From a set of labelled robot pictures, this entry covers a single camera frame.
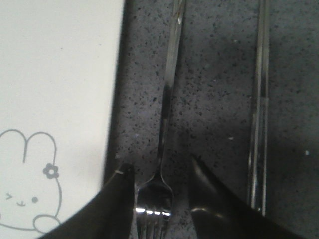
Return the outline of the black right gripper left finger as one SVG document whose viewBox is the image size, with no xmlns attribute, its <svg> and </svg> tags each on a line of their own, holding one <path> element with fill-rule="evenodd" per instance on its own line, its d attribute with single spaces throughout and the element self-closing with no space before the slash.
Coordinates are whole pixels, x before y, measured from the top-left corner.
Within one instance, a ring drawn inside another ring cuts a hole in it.
<svg viewBox="0 0 319 239">
<path fill-rule="evenodd" d="M 133 220 L 134 182 L 134 167 L 122 164 L 85 207 L 41 238 L 127 239 Z"/>
</svg>

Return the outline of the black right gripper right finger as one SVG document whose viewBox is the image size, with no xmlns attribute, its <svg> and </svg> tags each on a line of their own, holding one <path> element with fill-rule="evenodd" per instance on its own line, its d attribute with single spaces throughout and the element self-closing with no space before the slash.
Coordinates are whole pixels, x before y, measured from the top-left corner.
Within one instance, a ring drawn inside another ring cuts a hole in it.
<svg viewBox="0 0 319 239">
<path fill-rule="evenodd" d="M 188 201 L 199 239 L 301 238 L 251 209 L 195 155 L 189 165 Z"/>
</svg>

